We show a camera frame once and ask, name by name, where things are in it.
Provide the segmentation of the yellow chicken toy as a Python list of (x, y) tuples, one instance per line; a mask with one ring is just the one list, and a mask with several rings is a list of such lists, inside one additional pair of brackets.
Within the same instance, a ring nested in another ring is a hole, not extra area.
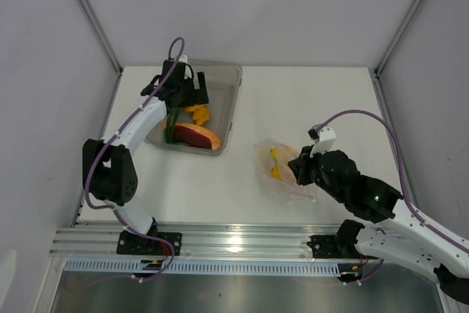
[(203, 126), (206, 122), (211, 120), (211, 113), (207, 105), (196, 105), (185, 108), (185, 113), (190, 114), (193, 123), (198, 126)]

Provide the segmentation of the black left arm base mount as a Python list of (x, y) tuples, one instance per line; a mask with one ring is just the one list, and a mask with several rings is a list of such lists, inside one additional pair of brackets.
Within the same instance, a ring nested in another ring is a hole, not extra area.
[[(157, 236), (173, 245), (174, 255), (176, 257), (180, 255), (182, 233), (159, 232)], [(130, 232), (122, 231), (119, 234), (119, 240), (117, 243), (117, 254), (170, 257), (171, 249), (166, 243), (149, 240)]]

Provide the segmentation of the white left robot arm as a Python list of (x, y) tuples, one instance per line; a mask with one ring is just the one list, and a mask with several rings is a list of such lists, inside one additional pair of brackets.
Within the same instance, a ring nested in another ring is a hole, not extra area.
[(204, 73), (195, 73), (186, 55), (167, 59), (162, 72), (145, 86), (138, 105), (115, 131), (88, 139), (82, 149), (82, 177), (86, 203), (93, 210), (112, 210), (134, 235), (142, 254), (153, 253), (159, 237), (150, 231), (155, 219), (135, 197), (138, 176), (133, 156), (149, 132), (165, 120), (170, 109), (208, 102)]

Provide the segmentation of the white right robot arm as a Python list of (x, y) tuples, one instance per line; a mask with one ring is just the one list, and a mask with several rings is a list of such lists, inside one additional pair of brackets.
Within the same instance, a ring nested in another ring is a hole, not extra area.
[[(340, 255), (351, 257), (356, 252), (390, 260), (437, 283), (448, 297), (468, 303), (467, 239), (407, 204), (389, 184), (361, 174), (355, 161), (340, 150), (312, 154), (310, 147), (304, 147), (288, 167), (299, 185), (318, 186), (361, 220), (342, 223), (334, 240)], [(364, 221), (401, 237), (379, 235)]]

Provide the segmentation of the clear zip top bag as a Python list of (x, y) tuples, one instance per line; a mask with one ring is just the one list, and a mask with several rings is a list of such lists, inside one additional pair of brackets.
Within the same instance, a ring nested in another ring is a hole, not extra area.
[[(299, 152), (287, 144), (277, 142), (272, 139), (265, 139), (253, 145), (254, 158), (256, 161), (257, 172), (262, 182), (273, 192), (293, 199), (300, 197), (308, 199), (315, 203), (313, 193), (307, 186), (301, 186), (296, 183), (292, 171), (287, 163), (299, 156)], [(275, 163), (270, 156), (270, 149), (278, 150), (278, 163)], [(278, 166), (282, 181), (276, 180), (270, 176), (270, 170)]]

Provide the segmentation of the orange yellow potato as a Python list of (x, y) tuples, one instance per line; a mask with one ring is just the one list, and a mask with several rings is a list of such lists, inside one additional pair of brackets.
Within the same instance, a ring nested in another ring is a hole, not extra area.
[(279, 181), (282, 181), (282, 177), (281, 177), (281, 173), (279, 171), (279, 168), (278, 166), (274, 166), (271, 170), (270, 170), (270, 176), (276, 180), (279, 180)]

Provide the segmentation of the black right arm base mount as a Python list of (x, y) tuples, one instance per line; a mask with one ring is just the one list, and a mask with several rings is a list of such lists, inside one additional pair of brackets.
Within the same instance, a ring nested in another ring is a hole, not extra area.
[(335, 235), (312, 235), (306, 245), (315, 259), (360, 259), (355, 245), (362, 229), (364, 224), (347, 219)]

